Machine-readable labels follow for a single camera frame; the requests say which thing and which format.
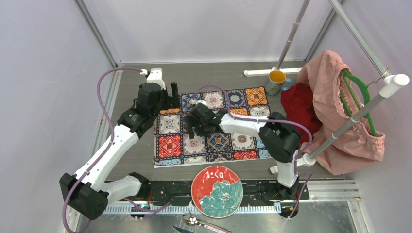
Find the colourful patterned placemat cloth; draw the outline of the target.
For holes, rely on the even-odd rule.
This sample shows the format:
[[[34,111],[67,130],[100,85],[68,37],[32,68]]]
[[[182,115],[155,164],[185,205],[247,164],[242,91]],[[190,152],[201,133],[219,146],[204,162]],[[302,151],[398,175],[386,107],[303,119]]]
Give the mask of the colourful patterned placemat cloth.
[[[214,113],[262,117],[271,113],[264,87],[203,91],[180,96],[179,108],[162,110],[154,124],[154,166],[185,166],[267,159],[269,153],[257,138],[238,133],[189,137],[184,117],[191,100],[204,100]]]

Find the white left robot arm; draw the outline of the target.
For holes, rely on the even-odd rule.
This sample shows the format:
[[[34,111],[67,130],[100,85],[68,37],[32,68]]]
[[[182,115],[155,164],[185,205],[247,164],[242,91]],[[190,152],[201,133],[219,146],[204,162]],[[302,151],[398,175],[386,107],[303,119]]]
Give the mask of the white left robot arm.
[[[101,148],[74,174],[60,178],[62,195],[68,206],[89,220],[96,220],[108,205],[124,198],[144,200],[150,193],[149,180],[136,172],[113,182],[106,178],[120,158],[151,128],[162,110],[180,107],[178,84],[172,92],[157,83],[139,86],[133,105],[121,114]]]

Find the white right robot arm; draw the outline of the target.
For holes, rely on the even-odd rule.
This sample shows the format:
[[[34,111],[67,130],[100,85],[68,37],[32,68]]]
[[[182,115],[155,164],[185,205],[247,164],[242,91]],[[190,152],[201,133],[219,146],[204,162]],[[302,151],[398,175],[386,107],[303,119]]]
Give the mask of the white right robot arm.
[[[299,184],[296,158],[300,132],[279,112],[268,116],[243,116],[229,110],[213,112],[201,102],[184,116],[189,137],[221,134],[243,134],[259,139],[268,154],[276,160],[277,191],[285,199],[296,195]]]

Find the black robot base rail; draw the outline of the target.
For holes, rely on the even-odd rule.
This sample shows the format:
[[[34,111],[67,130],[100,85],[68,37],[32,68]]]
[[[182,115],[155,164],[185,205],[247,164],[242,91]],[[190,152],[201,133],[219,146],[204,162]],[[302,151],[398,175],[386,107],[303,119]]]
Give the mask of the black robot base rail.
[[[277,180],[241,180],[243,188],[243,198],[241,207],[246,206],[269,206],[274,202],[294,203],[301,195],[301,201],[309,199],[308,189],[302,188],[304,182],[298,184],[296,194],[283,197],[279,193]],[[132,201],[147,201],[150,204],[163,206],[170,202],[172,206],[187,206],[194,202],[191,196],[192,181],[189,180],[153,180],[149,181],[150,190],[145,194],[129,196]]]

